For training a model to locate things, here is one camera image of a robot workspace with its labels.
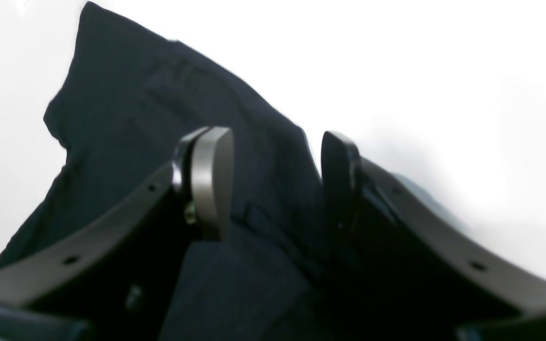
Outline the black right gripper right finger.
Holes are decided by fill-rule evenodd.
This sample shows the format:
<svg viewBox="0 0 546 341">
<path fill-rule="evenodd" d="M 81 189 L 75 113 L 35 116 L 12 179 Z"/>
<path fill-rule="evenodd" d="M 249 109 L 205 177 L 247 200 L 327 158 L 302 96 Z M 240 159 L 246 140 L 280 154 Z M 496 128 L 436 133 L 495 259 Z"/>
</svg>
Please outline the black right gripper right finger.
<svg viewBox="0 0 546 341">
<path fill-rule="evenodd" d="M 546 280 L 473 242 L 338 132 L 321 141 L 340 297 L 364 341 L 546 341 Z"/>
</svg>

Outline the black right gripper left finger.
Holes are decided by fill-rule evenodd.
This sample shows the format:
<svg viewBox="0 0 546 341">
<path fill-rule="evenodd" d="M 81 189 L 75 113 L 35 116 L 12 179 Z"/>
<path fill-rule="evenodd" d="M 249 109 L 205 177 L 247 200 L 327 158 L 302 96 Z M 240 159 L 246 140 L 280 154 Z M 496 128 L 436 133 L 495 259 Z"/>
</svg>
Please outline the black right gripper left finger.
<svg viewBox="0 0 546 341">
<path fill-rule="evenodd" d="M 193 242 L 226 239 L 234 136 L 202 127 L 100 218 L 0 269 L 0 341 L 155 341 Z"/>
</svg>

